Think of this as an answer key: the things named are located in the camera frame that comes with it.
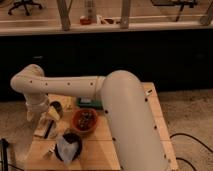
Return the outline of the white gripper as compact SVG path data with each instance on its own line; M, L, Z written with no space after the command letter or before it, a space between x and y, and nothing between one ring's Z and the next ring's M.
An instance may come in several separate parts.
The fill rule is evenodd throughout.
M35 134L45 134L50 124L59 121L60 117L60 112L54 106L50 106L47 112L41 114Z

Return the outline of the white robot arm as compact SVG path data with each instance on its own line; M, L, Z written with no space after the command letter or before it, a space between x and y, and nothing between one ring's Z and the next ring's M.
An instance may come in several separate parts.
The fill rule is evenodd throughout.
M123 171L168 171L169 162L160 140L148 97L131 72L117 70L106 76L47 77L30 64L15 74L10 85L24 95L30 114L48 110L47 95L99 100Z

